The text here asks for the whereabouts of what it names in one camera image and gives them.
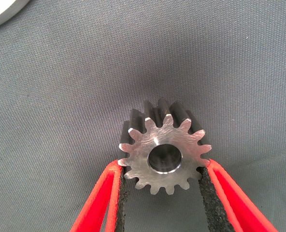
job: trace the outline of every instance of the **red clamp arm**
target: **red clamp arm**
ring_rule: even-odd
[[[234,230],[236,232],[276,232],[275,227],[221,165],[212,159],[210,161],[207,167],[208,175],[215,188],[216,197],[223,204]],[[121,176],[122,167],[117,164],[116,160],[105,168],[70,232],[99,232],[108,202],[109,210],[105,231],[115,231]]]
[[[222,202],[229,222],[236,232],[276,232],[275,227],[259,211],[226,170],[210,160],[208,174]]]
[[[101,174],[70,232],[99,232],[109,202],[105,232],[114,232],[122,167],[111,162]]]

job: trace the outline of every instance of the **center hole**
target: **center hole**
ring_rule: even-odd
[[[175,146],[163,144],[156,146],[148,156],[148,164],[160,173],[175,170],[182,161],[182,154]]]

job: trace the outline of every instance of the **gray fabric background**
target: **gray fabric background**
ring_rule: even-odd
[[[0,26],[0,232],[68,231],[132,108],[180,101],[286,232],[286,1],[31,2]],[[129,182],[127,232],[208,231],[196,181]]]

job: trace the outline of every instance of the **machined metal surface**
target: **machined metal surface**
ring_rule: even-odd
[[[189,178],[201,178],[197,167],[209,165],[200,157],[212,149],[201,145],[204,135],[193,115],[178,102],[170,107],[164,99],[158,107],[144,102],[144,114],[132,110],[129,122],[124,123],[119,148],[126,157],[118,164],[131,168],[124,177],[137,177],[137,189],[150,185],[151,194],[157,194],[164,187],[171,195],[175,185],[188,189]]]

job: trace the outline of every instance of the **gear tooth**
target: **gear tooth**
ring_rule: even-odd
[[[123,159],[119,159],[118,161],[117,161],[117,163],[118,163],[118,165],[119,166],[124,166],[124,167],[126,167],[126,166],[130,166],[130,160],[129,160],[129,158],[123,158]]]
[[[202,178],[201,173],[199,173],[198,171],[196,171],[195,173],[195,179],[200,180]]]
[[[174,186],[166,186],[166,192],[168,195],[174,194]]]
[[[135,188],[136,188],[136,189],[143,189],[145,186],[146,186],[146,183],[144,183],[143,181],[138,181],[138,182],[135,184]]]
[[[131,152],[132,151],[132,146],[131,144],[119,144],[119,149],[121,149],[124,152]]]
[[[160,111],[160,117],[163,124],[173,125],[173,117],[171,115],[169,105],[164,98],[159,99],[158,108]]]
[[[205,130],[199,130],[196,131],[194,134],[191,135],[191,137],[195,140],[200,140],[204,137],[205,135]]]
[[[152,195],[156,195],[159,192],[159,189],[160,189],[159,186],[151,185],[150,192],[151,192]]]
[[[198,163],[200,167],[207,167],[210,165],[210,161],[208,159],[199,159]]]
[[[186,118],[181,125],[179,126],[179,128],[183,131],[185,131],[186,133],[188,133],[189,129],[191,127],[191,119],[190,118]]]
[[[186,123],[185,125],[183,125],[183,128],[189,126],[187,128],[187,131],[188,131],[191,126],[191,119],[189,118],[183,106],[179,102],[176,101],[170,106],[170,112],[173,116],[174,126],[179,127],[182,125],[182,123]]]
[[[156,128],[155,122],[150,117],[145,118],[145,128],[147,132],[153,130],[153,128]]]
[[[134,172],[133,170],[130,170],[129,172],[127,172],[127,173],[124,175],[124,177],[125,177],[126,179],[132,179],[132,178],[135,178],[136,175],[135,175],[135,172]]]
[[[185,189],[185,190],[187,190],[187,189],[190,188],[189,183],[188,183],[187,180],[186,180],[185,182],[180,183],[179,186],[180,186],[182,189]]]
[[[200,131],[202,130],[202,126],[200,125],[200,123],[197,121],[197,119],[194,117],[194,115],[192,114],[191,111],[186,110],[186,113],[188,114],[188,117],[191,119],[191,128],[189,130],[190,134],[193,134],[196,131]]]
[[[212,146],[205,144],[205,145],[200,145],[199,148],[200,148],[200,153],[204,154],[209,152],[212,149]]]
[[[129,128],[128,133],[130,134],[131,138],[134,139],[134,141],[138,141],[142,138],[142,133],[134,128]]]
[[[144,133],[144,114],[136,109],[132,109],[130,113],[129,128],[136,129],[137,131]]]

